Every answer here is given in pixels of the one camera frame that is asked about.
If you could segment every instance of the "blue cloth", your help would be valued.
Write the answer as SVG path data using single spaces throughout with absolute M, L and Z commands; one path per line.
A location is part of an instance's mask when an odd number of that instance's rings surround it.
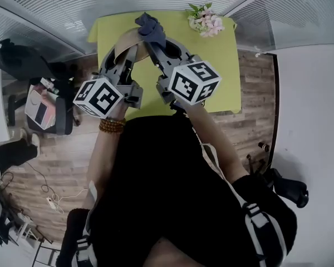
M 166 34 L 158 20 L 147 13 L 143 13 L 135 20 L 140 25 L 139 36 L 145 42 L 156 42 L 162 47 L 166 47 Z

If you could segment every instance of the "flower bouquet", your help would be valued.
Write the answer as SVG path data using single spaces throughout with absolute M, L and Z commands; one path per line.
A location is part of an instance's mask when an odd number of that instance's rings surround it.
M 224 30 L 223 20 L 210 9 L 211 3 L 202 6 L 189 4 L 192 10 L 188 13 L 189 26 L 200 33 L 202 37 L 213 37 Z

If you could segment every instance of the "shoe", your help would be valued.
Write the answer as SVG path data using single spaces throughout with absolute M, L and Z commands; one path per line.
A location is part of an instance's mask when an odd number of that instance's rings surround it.
M 33 144 L 35 147 L 37 147 L 37 156 L 39 157 L 41 154 L 41 150 L 40 150 L 40 138 L 38 137 L 38 135 L 36 133 L 33 133 L 31 136 L 31 144 Z
M 27 131 L 23 128 L 23 127 L 21 127 L 20 128 L 20 139 L 24 139 L 24 140 L 26 140 L 26 143 L 28 144 L 28 138 L 27 138 Z

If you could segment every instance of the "wooden floor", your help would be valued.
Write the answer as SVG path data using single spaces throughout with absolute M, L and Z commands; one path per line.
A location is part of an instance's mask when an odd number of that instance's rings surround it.
M 96 56 L 77 61 L 83 67 L 80 76 L 97 70 Z M 267 157 L 257 144 L 259 141 L 271 143 L 274 123 L 274 72 L 271 56 L 255 58 L 254 53 L 239 51 L 240 81 L 242 90 L 242 110 L 238 114 L 230 112 L 213 113 L 213 118 L 230 138 L 240 159 L 248 169 L 246 155 L 255 161 Z M 18 125 L 24 125 L 24 113 L 16 114 Z M 42 135 L 41 155 L 30 164 L 42 172 L 50 185 L 60 196 L 77 195 L 86 187 L 86 172 L 98 132 L 99 120 L 79 115 L 81 126 L 74 127 L 69 136 Z M 23 209 L 38 225 L 40 231 L 50 240 L 61 242 L 66 229 L 68 212 L 80 207 L 86 192 L 77 198 L 63 199 L 60 203 L 65 214 L 52 210 L 41 185 L 43 177 L 33 171 L 28 164 L 12 167 L 12 183 L 6 191 L 12 194 L 16 205 Z

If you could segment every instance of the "beaded bracelet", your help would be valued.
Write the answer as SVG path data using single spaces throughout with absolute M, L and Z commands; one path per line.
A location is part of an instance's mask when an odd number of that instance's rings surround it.
M 126 124 L 126 120 L 116 121 L 112 118 L 108 118 L 107 120 L 100 120 L 99 130 L 102 132 L 107 132 L 108 134 L 121 134 L 124 131 L 124 126 Z

